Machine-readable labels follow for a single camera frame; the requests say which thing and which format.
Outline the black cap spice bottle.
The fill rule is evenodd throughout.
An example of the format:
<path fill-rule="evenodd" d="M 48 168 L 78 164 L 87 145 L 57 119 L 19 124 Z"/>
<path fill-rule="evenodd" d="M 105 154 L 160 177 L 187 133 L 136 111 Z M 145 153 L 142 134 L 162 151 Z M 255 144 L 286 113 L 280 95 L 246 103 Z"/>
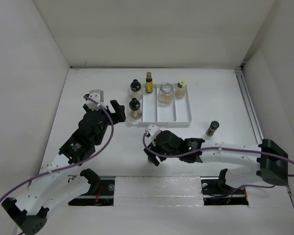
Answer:
<path fill-rule="evenodd" d="M 140 119 L 142 117 L 141 103 L 136 98 L 132 98 L 129 102 L 129 115 L 132 119 Z"/>

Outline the black knob spice bottle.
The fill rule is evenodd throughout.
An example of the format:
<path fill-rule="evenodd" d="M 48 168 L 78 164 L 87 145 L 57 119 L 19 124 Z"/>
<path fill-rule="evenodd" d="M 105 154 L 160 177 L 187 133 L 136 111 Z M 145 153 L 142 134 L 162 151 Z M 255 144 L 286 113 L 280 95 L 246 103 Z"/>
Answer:
<path fill-rule="evenodd" d="M 137 100 L 141 100 L 143 98 L 142 86 L 141 83 L 134 79 L 130 84 L 130 97 L 135 98 Z"/>

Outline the yellow liquid bottle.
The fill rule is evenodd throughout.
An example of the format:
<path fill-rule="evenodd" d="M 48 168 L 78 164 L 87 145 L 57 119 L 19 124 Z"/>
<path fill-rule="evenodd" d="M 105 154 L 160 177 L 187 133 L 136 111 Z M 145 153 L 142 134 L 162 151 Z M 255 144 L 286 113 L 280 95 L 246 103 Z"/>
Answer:
<path fill-rule="evenodd" d="M 145 91 L 147 93 L 152 93 L 153 92 L 153 81 L 152 81 L 151 72 L 147 72 L 147 74 L 146 74 Z"/>

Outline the wide glass jar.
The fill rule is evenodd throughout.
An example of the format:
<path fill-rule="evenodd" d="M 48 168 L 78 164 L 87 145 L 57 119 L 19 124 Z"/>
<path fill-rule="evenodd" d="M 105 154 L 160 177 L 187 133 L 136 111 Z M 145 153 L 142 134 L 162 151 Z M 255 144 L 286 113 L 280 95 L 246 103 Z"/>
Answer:
<path fill-rule="evenodd" d="M 171 103 L 173 100 L 173 84 L 165 82 L 160 85 L 158 100 L 162 103 Z"/>

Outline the dark cap spice jar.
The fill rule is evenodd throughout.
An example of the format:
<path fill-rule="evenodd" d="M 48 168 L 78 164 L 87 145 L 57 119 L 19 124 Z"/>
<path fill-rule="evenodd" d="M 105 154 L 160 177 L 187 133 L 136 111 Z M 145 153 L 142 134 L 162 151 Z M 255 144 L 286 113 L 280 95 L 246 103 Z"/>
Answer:
<path fill-rule="evenodd" d="M 218 121 L 214 120 L 210 123 L 208 129 L 206 130 L 206 135 L 211 137 L 214 135 L 215 131 L 219 128 L 220 124 Z"/>

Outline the cream cap spice bottle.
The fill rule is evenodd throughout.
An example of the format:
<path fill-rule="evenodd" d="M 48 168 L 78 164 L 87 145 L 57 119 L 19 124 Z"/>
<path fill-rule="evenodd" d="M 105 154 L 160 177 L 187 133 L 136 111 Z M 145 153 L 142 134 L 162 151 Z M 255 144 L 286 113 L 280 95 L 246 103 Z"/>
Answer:
<path fill-rule="evenodd" d="M 174 92 L 175 98 L 182 99 L 185 96 L 186 86 L 187 86 L 186 81 L 184 80 L 178 81 L 175 92 Z"/>

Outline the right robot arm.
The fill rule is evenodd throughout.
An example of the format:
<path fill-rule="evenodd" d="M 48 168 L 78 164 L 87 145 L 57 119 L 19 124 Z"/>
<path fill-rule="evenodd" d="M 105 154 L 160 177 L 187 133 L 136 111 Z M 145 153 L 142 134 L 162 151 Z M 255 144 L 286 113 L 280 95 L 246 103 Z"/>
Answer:
<path fill-rule="evenodd" d="M 188 164 L 237 165 L 237 168 L 220 171 L 217 187 L 223 193 L 258 181 L 273 186 L 288 184 L 288 154 L 269 139 L 254 146 L 230 145 L 199 138 L 183 140 L 168 130 L 145 131 L 143 138 L 151 139 L 150 144 L 144 145 L 144 152 L 155 166 L 168 158 Z"/>

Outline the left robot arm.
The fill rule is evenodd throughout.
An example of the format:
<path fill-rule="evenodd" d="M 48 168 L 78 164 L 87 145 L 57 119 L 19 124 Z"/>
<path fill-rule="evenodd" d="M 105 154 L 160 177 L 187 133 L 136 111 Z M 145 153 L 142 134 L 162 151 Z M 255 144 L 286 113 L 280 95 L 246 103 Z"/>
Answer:
<path fill-rule="evenodd" d="M 86 113 L 78 123 L 78 129 L 60 147 L 53 162 L 40 176 L 30 180 L 31 184 L 23 194 L 3 200 L 1 206 L 24 235 L 41 231 L 56 207 L 81 194 L 94 194 L 99 190 L 100 177 L 91 169 L 84 169 L 65 187 L 55 191 L 66 180 L 69 170 L 98 155 L 95 147 L 102 143 L 108 126 L 125 122 L 125 107 L 116 100 L 110 103 L 114 113 L 96 101 L 92 109 L 84 104 Z"/>

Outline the white divided tray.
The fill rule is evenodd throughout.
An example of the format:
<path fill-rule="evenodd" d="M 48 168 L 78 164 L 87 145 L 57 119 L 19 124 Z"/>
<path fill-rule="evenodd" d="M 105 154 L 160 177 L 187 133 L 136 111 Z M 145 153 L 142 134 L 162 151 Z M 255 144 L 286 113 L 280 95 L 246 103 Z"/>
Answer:
<path fill-rule="evenodd" d="M 159 127 L 186 127 L 192 122 L 192 113 L 188 88 L 185 88 L 185 94 L 182 98 L 173 95 L 170 103 L 159 101 L 160 84 L 153 85 L 153 92 L 148 94 L 145 91 L 145 85 L 142 85 L 143 96 L 139 100 L 142 116 L 139 119 L 133 119 L 127 116 L 129 126 L 147 127 L 155 124 Z"/>

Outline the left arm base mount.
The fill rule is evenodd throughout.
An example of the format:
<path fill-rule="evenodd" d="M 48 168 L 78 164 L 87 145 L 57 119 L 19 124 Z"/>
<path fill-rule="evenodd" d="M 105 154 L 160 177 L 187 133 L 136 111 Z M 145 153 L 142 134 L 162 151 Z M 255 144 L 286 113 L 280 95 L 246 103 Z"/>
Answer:
<path fill-rule="evenodd" d="M 89 190 L 71 200 L 69 206 L 113 206 L 115 192 L 115 176 L 100 176 L 100 182 L 91 184 Z"/>

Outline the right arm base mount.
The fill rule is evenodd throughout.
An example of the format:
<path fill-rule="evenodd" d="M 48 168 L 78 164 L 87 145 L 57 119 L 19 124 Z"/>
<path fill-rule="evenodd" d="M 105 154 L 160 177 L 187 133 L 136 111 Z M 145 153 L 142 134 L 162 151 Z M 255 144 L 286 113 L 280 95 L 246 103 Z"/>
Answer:
<path fill-rule="evenodd" d="M 205 206 L 248 206 L 248 198 L 245 188 L 236 190 L 226 185 L 227 169 L 220 171 L 218 177 L 202 177 L 201 193 Z"/>

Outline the aluminium rail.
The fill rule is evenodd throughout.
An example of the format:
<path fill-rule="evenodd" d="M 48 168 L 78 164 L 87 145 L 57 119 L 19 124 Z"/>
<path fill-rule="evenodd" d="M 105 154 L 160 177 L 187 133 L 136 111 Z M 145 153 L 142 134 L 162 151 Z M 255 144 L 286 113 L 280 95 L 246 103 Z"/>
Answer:
<path fill-rule="evenodd" d="M 236 78 L 238 81 L 238 85 L 239 85 L 239 88 L 240 88 L 240 91 L 241 91 L 241 94 L 243 97 L 245 108 L 247 110 L 247 115 L 249 117 L 256 142 L 258 144 L 260 144 L 260 143 L 262 143 L 262 140 L 263 140 L 263 133 L 262 133 L 262 130 L 261 130 L 258 118 L 257 118 L 256 111 L 255 111 L 253 103 L 252 103 L 251 96 L 248 91 L 248 87 L 247 87 L 247 83 L 245 81 L 243 70 L 240 66 L 236 66 L 234 71 L 235 71 L 235 75 L 236 75 Z"/>

